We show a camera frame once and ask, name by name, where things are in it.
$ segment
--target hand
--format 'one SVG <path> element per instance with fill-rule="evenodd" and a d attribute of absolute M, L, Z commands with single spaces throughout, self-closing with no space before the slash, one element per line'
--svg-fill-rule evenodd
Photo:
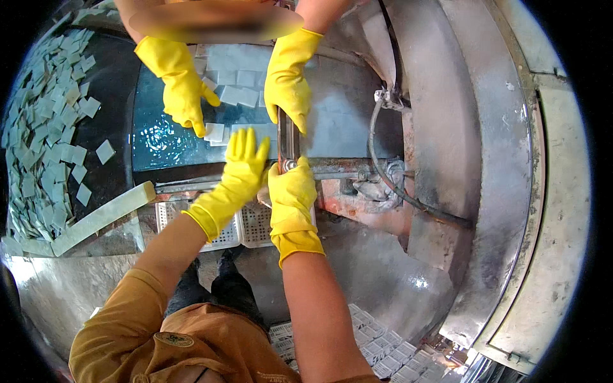
<path fill-rule="evenodd" d="M 317 192 L 307 159 L 300 157 L 298 166 L 284 175 L 273 165 L 268 171 L 268 189 L 272 202 L 270 239 L 280 253 L 279 267 L 283 268 L 283 260 L 295 252 L 324 254 L 309 212 Z"/>
<path fill-rule="evenodd" d="M 196 73 L 187 45 L 146 36 L 134 52 L 155 76 L 164 81 L 164 113 L 183 127 L 193 127 L 198 137 L 204 137 L 207 130 L 200 97 L 206 98 L 214 107 L 221 102 Z"/>
<path fill-rule="evenodd" d="M 252 200 L 262 186 L 264 165 L 268 159 L 270 138 L 266 137 L 256 152 L 253 128 L 232 134 L 226 150 L 226 166 L 221 182 L 200 197 L 182 213 L 192 217 L 214 240 L 228 225 L 234 213 Z"/>
<path fill-rule="evenodd" d="M 317 50 L 322 37 L 319 33 L 302 28 L 290 35 L 279 37 L 268 63 L 264 83 L 264 102 L 270 120 L 277 123 L 276 108 L 279 106 L 303 135 L 307 134 L 311 89 L 302 71 Z"/>

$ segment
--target forearm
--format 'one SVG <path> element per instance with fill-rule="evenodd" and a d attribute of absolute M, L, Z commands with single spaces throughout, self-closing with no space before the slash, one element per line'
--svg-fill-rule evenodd
<path fill-rule="evenodd" d="M 130 18 L 140 10 L 160 6 L 162 4 L 165 4 L 164 0 L 115 0 L 115 5 L 117 6 L 117 10 L 119 10 L 121 21 L 135 43 L 138 44 L 145 38 L 145 35 L 130 27 L 128 23 Z"/>
<path fill-rule="evenodd" d="M 372 374 L 356 346 L 347 302 L 326 258 L 293 253 L 283 262 L 283 285 L 302 380 L 337 381 Z"/>
<path fill-rule="evenodd" d="M 347 9 L 351 0 L 300 0 L 296 13 L 305 19 L 304 29 L 325 34 Z"/>
<path fill-rule="evenodd" d="M 134 267 L 157 278 L 171 297 L 181 275 L 206 242 L 207 235 L 198 223 L 180 214 L 152 239 Z"/>

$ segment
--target white plastic crate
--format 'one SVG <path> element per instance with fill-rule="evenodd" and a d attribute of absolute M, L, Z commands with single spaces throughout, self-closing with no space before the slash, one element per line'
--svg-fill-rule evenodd
<path fill-rule="evenodd" d="M 294 336 L 294 331 L 292 330 L 292 322 L 287 322 L 270 327 L 268 335 L 270 336 L 272 343 L 292 338 Z"/>
<path fill-rule="evenodd" d="M 431 381 L 438 382 L 443 377 L 445 373 L 446 367 L 440 363 L 432 363 L 428 366 L 428 369 L 422 373 L 422 377 L 426 379 L 430 379 Z"/>
<path fill-rule="evenodd" d="M 245 247 L 273 246 L 270 241 L 270 215 L 272 210 L 258 203 L 248 203 L 238 212 L 238 231 Z"/>
<path fill-rule="evenodd" d="M 390 377 L 394 372 L 390 370 L 387 366 L 382 365 L 381 362 L 375 364 L 373 366 L 373 372 L 379 379 L 385 379 Z"/>
<path fill-rule="evenodd" d="M 400 343 L 402 343 L 402 337 L 398 334 L 396 334 L 395 331 L 388 331 L 384 336 L 383 339 L 385 339 L 386 341 L 390 342 L 392 344 L 392 347 L 398 347 L 400 345 Z"/>
<path fill-rule="evenodd" d="M 389 355 L 394 359 L 399 360 L 401 364 L 406 364 L 415 353 L 416 347 L 409 342 L 404 342 L 396 347 Z"/>
<path fill-rule="evenodd" d="M 158 223 L 158 233 L 165 228 L 170 221 L 181 214 L 181 210 L 189 208 L 189 202 L 173 201 L 173 202 L 159 202 L 156 203 L 156 220 Z M 219 236 L 215 238 L 211 243 L 204 245 L 200 252 L 212 251 L 218 249 L 233 248 L 240 245 L 240 237 L 238 232 L 238 213 L 232 217 L 232 220 L 221 231 Z"/>
<path fill-rule="evenodd" d="M 392 382 L 394 383 L 410 383 L 419 379 L 419 374 L 411 370 L 407 366 L 400 368 L 400 370 L 392 375 Z"/>

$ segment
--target wet surface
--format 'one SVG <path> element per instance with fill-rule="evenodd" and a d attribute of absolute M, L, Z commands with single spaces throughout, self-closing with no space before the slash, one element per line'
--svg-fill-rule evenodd
<path fill-rule="evenodd" d="M 236 76 L 237 71 L 245 70 L 255 73 L 255 84 L 249 88 L 263 91 L 261 79 L 271 52 L 271 47 L 259 45 L 209 45 L 204 75 L 217 79 L 220 72 Z M 368 122 L 375 106 L 373 94 L 380 89 L 381 80 L 370 69 L 323 56 L 315 56 L 306 64 L 305 77 L 313 97 L 307 121 L 309 135 L 301 141 L 301 153 L 309 157 L 368 157 Z M 219 85 L 215 93 L 220 96 L 224 87 Z M 141 65 L 134 97 L 132 170 L 143 172 L 224 162 L 225 146 L 211 146 L 196 137 L 193 129 L 181 127 L 163 112 L 163 92 L 163 81 Z M 254 108 L 225 103 L 213 108 L 204 98 L 200 104 L 205 123 L 224 124 L 226 129 L 231 129 L 233 124 L 271 122 L 259 99 Z M 375 136 L 378 156 L 402 156 L 400 114 L 382 110 L 378 126 L 386 127 L 385 135 Z M 271 149 L 270 158 L 276 158 L 276 148 Z"/>
<path fill-rule="evenodd" d="M 318 217 L 319 235 L 348 302 L 356 303 L 406 339 L 419 339 L 438 322 L 453 299 L 447 274 L 408 257 L 391 234 L 348 219 L 334 224 Z M 200 283 L 210 288 L 222 251 L 199 255 Z M 63 358 L 97 306 L 138 259 L 137 254 L 70 259 L 10 257 L 21 304 Z M 264 319 L 289 320 L 278 252 L 246 249 L 237 268 L 251 283 Z"/>

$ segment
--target metal bar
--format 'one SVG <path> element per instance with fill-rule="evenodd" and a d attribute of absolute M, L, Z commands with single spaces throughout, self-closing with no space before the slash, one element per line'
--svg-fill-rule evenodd
<path fill-rule="evenodd" d="M 298 166 L 300 157 L 300 132 L 283 109 L 277 107 L 277 159 L 279 173 Z"/>

